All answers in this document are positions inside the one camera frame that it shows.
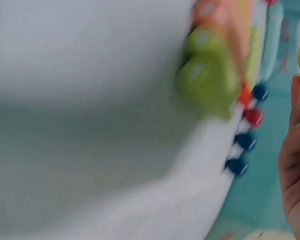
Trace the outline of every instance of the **blue knob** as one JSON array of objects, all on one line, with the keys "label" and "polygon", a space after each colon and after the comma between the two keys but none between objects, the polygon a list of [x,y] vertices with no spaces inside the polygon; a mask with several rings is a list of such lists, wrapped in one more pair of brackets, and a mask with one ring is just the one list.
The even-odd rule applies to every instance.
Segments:
[{"label": "blue knob", "polygon": [[258,101],[264,101],[268,98],[269,91],[266,85],[260,83],[253,88],[253,97]]},{"label": "blue knob", "polygon": [[257,139],[251,133],[239,133],[234,137],[234,142],[239,144],[245,151],[251,151],[257,144]]},{"label": "blue knob", "polygon": [[236,177],[243,176],[249,165],[242,159],[229,159],[225,162],[225,167],[228,168]]}]

